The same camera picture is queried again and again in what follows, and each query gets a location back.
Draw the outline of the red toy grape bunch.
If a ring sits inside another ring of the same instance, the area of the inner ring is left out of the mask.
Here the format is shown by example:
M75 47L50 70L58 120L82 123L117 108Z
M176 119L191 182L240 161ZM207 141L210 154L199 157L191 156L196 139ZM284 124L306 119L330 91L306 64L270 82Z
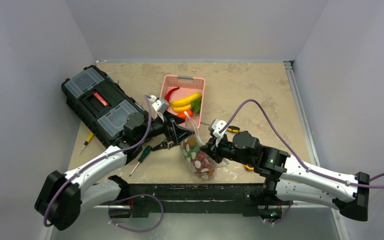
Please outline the red toy grape bunch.
M193 162L195 173L200 175L208 175L209 177L214 175L216 165L207 158L197 158Z

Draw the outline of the clear zip top bag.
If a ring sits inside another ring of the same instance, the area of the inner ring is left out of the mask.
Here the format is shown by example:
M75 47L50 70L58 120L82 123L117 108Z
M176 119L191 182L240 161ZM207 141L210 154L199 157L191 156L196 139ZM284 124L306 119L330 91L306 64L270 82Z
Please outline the clear zip top bag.
M181 153L182 153L184 161L186 162L186 165L189 167L191 172L195 176L197 176L198 178L200 178L204 181L208 181L208 180L213 179L215 177L218 169L225 168L230 163L226 159L223 159L221 161L221 163L217 163L212 158L210 158L207 154L205 154L204 152L202 152L200 150L200 147L203 146L205 143L200 138L199 128L192 117L187 116L187 118L185 120L185 127L187 129L195 131L194 135L183 140L180 144ZM207 158L215 164L216 169L215 169L215 172L212 176L195 173L195 167L194 167L193 163L194 163L194 160L197 158L198 159Z

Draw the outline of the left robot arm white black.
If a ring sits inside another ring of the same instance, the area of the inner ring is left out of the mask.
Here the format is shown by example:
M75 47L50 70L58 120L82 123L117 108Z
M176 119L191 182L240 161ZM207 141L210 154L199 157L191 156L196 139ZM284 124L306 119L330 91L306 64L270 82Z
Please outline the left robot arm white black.
M195 133L184 127L183 122L169 112L156 119L144 113L132 113L123 125L118 144L108 146L103 153L73 170L51 172L34 204L34 209L43 216L44 226L65 230L82 210L110 201L118 205L126 203L129 191L123 187L122 179L113 178L101 184L98 180L132 161L142 151L143 143L153 137L164 135L165 148L179 145Z

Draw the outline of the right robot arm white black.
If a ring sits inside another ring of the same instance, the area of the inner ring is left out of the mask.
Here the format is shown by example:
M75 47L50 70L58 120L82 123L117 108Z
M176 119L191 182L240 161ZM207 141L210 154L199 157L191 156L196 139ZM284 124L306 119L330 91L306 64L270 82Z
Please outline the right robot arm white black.
M316 165L302 166L297 157L288 152L262 145L248 131L219 139L211 137L200 147L219 163L230 160L253 167L265 178L260 196L268 204L275 201L301 201L338 210L351 220L368 220L370 176L365 172L345 174Z

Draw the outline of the black pliers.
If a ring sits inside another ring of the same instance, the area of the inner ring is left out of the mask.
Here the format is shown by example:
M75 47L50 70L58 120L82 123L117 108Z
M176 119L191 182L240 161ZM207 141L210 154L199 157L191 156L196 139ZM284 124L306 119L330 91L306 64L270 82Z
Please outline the black pliers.
M164 150L164 149L170 149L172 147L176 146L176 144L173 141L168 141L167 139L163 140L161 143L158 145L154 146L152 148L152 151L159 151L159 150Z

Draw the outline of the orange toy carrot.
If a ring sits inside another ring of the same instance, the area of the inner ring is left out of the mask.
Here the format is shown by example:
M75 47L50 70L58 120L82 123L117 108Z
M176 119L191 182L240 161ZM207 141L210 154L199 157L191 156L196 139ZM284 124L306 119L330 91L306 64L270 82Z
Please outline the orange toy carrot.
M193 115L194 115L194 113L192 112L192 110L191 109L187 109L186 111L178 113L176 116L179 117L179 118L182 118L183 120L186 120L187 116L192 118Z

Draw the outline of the yellow toy banana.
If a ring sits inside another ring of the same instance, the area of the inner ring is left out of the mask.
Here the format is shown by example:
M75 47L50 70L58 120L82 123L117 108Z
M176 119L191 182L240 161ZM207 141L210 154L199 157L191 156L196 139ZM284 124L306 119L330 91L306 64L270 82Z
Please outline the yellow toy banana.
M169 105L175 113L182 113L191 109L192 102L199 100L201 97L202 94L200 92L196 92L182 99L172 101Z

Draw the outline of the black yellow screwdriver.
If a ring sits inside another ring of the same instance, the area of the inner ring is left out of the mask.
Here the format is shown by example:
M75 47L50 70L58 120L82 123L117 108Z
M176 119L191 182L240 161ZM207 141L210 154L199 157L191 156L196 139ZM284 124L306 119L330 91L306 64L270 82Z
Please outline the black yellow screwdriver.
M206 126L210 126L210 124L209 123L205 123L205 122L200 122L202 125L206 125ZM239 133L240 132L240 128L238 127L238 126L234 126L234 125L230 125L228 128L227 128L227 131L228 132L231 132L231 133L235 133L235 134L237 134L237 133Z

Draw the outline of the red toy chili pepper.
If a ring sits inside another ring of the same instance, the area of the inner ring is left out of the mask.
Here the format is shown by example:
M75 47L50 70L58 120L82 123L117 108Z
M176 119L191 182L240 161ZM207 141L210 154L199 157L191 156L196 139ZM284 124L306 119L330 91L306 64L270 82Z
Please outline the red toy chili pepper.
M180 87L174 87L174 88L170 89L170 90L167 92L167 94L165 95L164 99L165 99L167 102L170 102L170 99L171 99L172 94L173 94L175 91L179 90L179 89L180 89Z

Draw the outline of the orange tape measure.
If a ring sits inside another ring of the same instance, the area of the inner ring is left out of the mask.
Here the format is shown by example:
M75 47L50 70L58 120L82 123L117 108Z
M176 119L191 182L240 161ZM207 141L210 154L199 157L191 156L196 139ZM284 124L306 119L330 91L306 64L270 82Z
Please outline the orange tape measure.
M245 169L246 169L247 171L254 171L254 167L252 167L252 166L244 165L244 167L245 167Z

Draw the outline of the black tool box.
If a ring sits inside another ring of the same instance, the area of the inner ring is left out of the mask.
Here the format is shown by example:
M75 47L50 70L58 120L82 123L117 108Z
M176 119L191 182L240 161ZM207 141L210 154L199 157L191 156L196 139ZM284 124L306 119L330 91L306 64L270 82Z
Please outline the black tool box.
M138 133L126 130L125 124L131 115L148 113L132 97L95 65L61 84L67 105L88 127L94 136L106 147L121 149L135 145L144 136L146 126Z

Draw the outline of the small yellow screwdriver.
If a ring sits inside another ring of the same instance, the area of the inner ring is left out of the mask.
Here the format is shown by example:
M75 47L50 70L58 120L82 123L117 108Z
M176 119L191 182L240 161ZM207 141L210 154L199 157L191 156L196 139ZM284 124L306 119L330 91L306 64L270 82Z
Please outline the small yellow screwdriver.
M86 140L84 141L84 143L83 143L83 146L82 146L82 148L80 149L80 151L79 151L79 155L82 153L82 151L84 150L84 148L92 141L92 139L94 138L94 134L91 132L89 135L88 135L88 137L86 138Z

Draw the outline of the green handled screwdriver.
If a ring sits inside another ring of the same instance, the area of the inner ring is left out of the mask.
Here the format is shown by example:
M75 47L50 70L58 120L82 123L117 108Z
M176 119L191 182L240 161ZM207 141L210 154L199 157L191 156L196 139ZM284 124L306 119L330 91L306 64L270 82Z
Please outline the green handled screwdriver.
M138 159L136 165L134 166L134 168L133 168L132 171L130 172L129 177L131 177L131 176L134 174L134 172L136 171L136 169L138 168L138 166L139 166L141 163L143 163L143 161L145 160L145 158L152 152L152 149L153 149L153 147L150 146L150 145L148 145L148 146L145 147L145 149L142 151L142 153L141 153L141 155L140 155L140 157L139 157L139 159Z

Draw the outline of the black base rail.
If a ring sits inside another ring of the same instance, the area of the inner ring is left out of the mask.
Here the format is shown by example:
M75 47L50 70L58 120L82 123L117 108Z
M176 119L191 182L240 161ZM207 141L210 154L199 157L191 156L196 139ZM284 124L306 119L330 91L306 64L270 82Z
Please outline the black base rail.
M124 185L115 204L130 207L133 218L151 213L239 214L243 217L279 219L281 201L263 183L132 183Z

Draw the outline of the aluminium frame rail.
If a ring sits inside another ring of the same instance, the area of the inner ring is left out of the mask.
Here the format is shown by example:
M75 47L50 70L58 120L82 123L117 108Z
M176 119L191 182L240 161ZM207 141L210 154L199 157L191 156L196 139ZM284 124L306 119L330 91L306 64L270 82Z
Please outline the aluminium frame rail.
M318 154L315 148L314 139L312 136L312 132L310 129L310 125L307 119L307 115L304 109L304 105L302 102L302 98L299 92L297 80L295 77L294 69L293 69L293 62L291 61L284 61L283 62L285 72L288 78L288 82L290 85L290 89L293 95L293 99L295 102L297 114L300 120L301 128L304 134L307 150L309 153L310 161L313 165L320 166L320 161L318 158Z

